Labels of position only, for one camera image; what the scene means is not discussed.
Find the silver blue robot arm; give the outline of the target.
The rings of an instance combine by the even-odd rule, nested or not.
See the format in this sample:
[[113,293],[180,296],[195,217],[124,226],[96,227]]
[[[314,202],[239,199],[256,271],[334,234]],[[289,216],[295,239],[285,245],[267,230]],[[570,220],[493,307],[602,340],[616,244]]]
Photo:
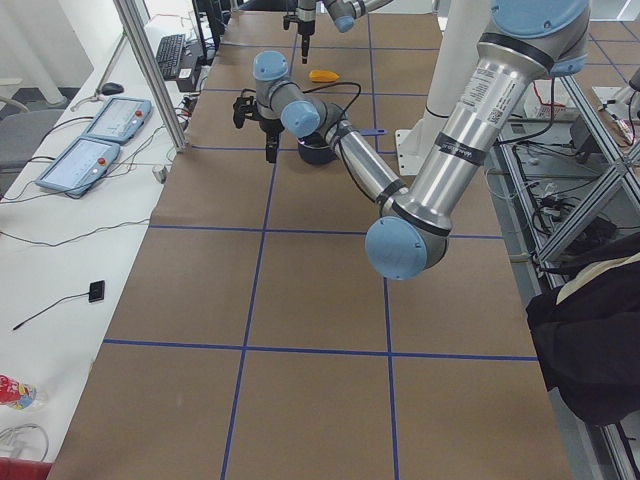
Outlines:
[[379,207],[365,239],[370,263],[385,278],[411,279],[445,255],[450,215],[527,87],[583,68],[589,17],[587,1],[491,2],[477,43],[477,66],[410,185],[343,109],[304,94],[290,80],[287,60],[278,51],[254,59],[255,111],[298,139],[322,138]]
[[[321,4],[329,14],[336,29],[340,33],[345,33],[355,25],[357,19],[391,2],[392,0],[330,0],[321,1]],[[308,63],[311,37],[315,33],[316,12],[316,0],[300,0],[297,2],[295,11],[287,13],[283,17],[283,28],[285,30],[288,30],[292,23],[297,25],[297,34],[301,37],[301,62],[304,65]]]

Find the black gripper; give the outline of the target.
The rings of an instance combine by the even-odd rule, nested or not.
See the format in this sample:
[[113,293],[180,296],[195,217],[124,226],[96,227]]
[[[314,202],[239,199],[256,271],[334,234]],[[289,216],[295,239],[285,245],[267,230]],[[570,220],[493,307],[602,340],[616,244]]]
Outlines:
[[315,33],[315,21],[299,20],[297,32],[302,36],[301,61],[303,64],[307,64],[310,49],[310,36]]
[[280,136],[285,128],[280,120],[265,118],[259,121],[259,126],[265,134],[266,161],[268,163],[275,163],[277,161]]

